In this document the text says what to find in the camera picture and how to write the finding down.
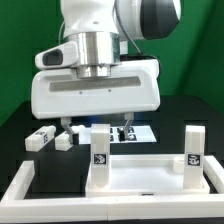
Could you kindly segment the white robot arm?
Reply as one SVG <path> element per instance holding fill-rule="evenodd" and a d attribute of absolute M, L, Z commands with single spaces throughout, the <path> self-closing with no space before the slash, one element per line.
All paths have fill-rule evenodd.
<path fill-rule="evenodd" d="M 32 113 L 59 118 L 71 144 L 71 119 L 154 111 L 160 105 L 160 62 L 130 56 L 121 43 L 167 37 L 181 17 L 180 0 L 60 0 L 65 42 L 35 57 Z"/>

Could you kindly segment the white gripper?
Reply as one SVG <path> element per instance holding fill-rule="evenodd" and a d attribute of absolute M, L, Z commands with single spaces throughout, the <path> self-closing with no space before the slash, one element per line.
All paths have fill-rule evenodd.
<path fill-rule="evenodd" d="M 125 113 L 119 137 L 126 141 L 133 112 L 154 111 L 160 105 L 158 75 L 155 59 L 125 61 L 104 78 L 79 79 L 71 68 L 41 71 L 32 82 L 32 113 L 38 119 L 61 118 L 71 145 L 79 144 L 79 134 L 72 130 L 70 117 Z"/>

